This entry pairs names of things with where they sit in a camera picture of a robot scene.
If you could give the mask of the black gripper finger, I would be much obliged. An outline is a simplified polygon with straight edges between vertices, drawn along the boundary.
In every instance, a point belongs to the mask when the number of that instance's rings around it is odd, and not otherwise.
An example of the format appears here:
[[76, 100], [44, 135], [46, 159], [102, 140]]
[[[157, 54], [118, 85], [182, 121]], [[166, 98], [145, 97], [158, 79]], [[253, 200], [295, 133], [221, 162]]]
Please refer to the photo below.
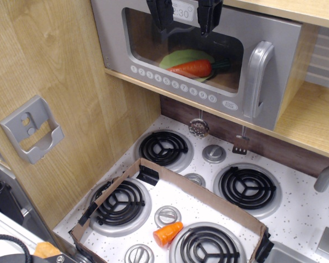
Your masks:
[[171, 0], [147, 0], [156, 27], [163, 31], [173, 22], [174, 9]]
[[197, 17], [201, 36], [207, 36], [219, 25], [222, 8], [222, 0], [198, 1]]

